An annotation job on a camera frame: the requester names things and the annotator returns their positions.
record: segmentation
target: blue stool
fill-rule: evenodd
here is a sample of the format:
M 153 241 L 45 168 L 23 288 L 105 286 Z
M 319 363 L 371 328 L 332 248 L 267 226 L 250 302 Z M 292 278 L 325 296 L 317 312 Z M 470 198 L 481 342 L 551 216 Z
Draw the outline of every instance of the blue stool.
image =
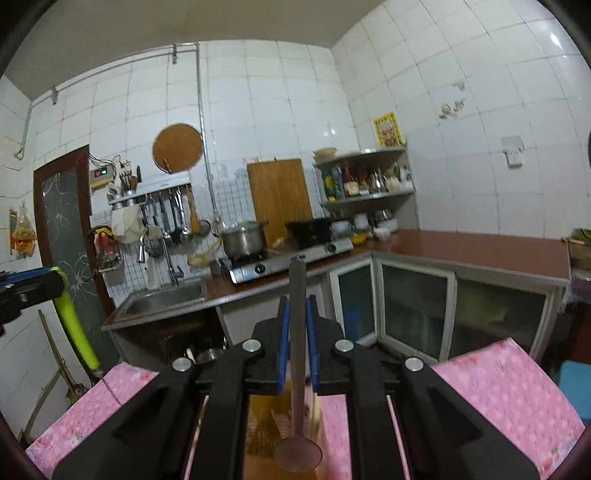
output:
M 591 365 L 567 360 L 557 379 L 560 391 L 569 399 L 585 425 L 591 423 Z

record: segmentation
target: cabinet frame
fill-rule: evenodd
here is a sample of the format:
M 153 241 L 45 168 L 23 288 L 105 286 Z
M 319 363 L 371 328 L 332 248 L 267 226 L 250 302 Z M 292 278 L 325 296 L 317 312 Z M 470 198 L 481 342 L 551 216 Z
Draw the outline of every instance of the cabinet frame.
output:
M 410 262 L 403 262 L 398 260 L 385 260 L 383 258 L 375 258 L 376 262 L 376 284 L 378 286 L 378 338 L 381 344 L 388 349 L 394 349 L 398 352 L 408 356 L 417 356 L 428 364 L 435 364 L 443 362 L 449 355 L 449 349 L 452 344 L 452 332 L 454 318 L 456 315 L 456 293 L 457 280 L 453 270 L 445 270 L 442 268 L 419 266 Z M 432 275 L 435 277 L 445 278 L 447 280 L 446 292 L 446 309 L 443 323 L 443 335 L 441 337 L 441 348 L 439 350 L 439 357 L 433 358 L 426 353 L 417 350 L 410 345 L 407 345 L 396 338 L 386 334 L 386 303 L 385 303 L 385 289 L 384 289 L 384 266 L 398 268 L 400 270 L 408 270 L 425 275 Z
M 371 346 L 378 340 L 378 305 L 377 305 L 377 292 L 376 292 L 376 275 L 375 275 L 375 266 L 374 266 L 374 259 L 372 257 L 365 258 L 363 260 L 359 260 L 353 263 L 349 263 L 343 265 L 342 267 L 335 268 L 329 272 L 329 280 L 330 280 L 330 289 L 332 291 L 333 297 L 333 305 L 335 307 L 335 318 L 336 321 L 339 322 L 343 332 L 345 332 L 345 317 L 343 315 L 343 304 L 341 302 L 340 296 L 340 283 L 339 277 L 341 275 L 351 273 L 355 270 L 358 270 L 363 267 L 369 266 L 370 275 L 371 275 L 371 287 L 372 287 L 372 301 L 374 304 L 374 331 L 369 333 L 368 335 L 358 339 L 356 343 L 359 343 L 363 346 Z

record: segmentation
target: round cutting board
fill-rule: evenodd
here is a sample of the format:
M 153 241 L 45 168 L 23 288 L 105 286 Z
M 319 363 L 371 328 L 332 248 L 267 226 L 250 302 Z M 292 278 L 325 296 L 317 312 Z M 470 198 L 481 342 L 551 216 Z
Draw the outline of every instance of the round cutting board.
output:
M 154 163 L 167 173 L 190 169 L 198 162 L 202 153 L 201 133 L 189 124 L 167 126 L 158 134 L 152 145 Z

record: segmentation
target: brown countertop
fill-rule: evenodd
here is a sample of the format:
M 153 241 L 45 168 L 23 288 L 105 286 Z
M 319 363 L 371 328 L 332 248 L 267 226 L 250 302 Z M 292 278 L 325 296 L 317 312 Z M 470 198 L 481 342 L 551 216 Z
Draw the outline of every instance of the brown countertop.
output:
M 350 252 L 309 264 L 309 276 L 331 270 L 336 264 L 373 252 L 405 255 L 452 264 L 474 265 L 494 270 L 568 281 L 570 263 L 566 244 L 560 240 L 526 238 L 481 233 L 433 232 L 400 230 L 386 242 L 368 241 Z M 208 277 L 205 301 L 194 305 L 193 311 L 238 300 L 287 283 L 287 272 L 234 285 L 226 277 Z M 138 325 L 141 319 L 113 322 L 112 316 L 103 330 Z

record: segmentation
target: kitchen counter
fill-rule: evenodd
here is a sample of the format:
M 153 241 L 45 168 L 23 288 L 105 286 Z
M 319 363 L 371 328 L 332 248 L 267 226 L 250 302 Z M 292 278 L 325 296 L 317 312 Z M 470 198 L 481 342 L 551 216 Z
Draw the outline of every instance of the kitchen counter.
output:
M 475 266 L 529 277 L 548 278 L 557 285 L 568 285 L 570 263 L 566 244 L 560 240 L 525 238 L 480 233 L 401 230 L 386 242 L 368 241 L 344 254 L 318 260 L 308 265 L 307 276 L 322 275 L 351 260 L 373 254 L 395 255 L 442 265 Z M 226 277 L 208 277 L 205 301 L 183 304 L 160 312 L 114 322 L 112 316 L 102 330 L 115 330 L 196 312 L 240 300 L 287 285 L 288 272 L 234 285 Z

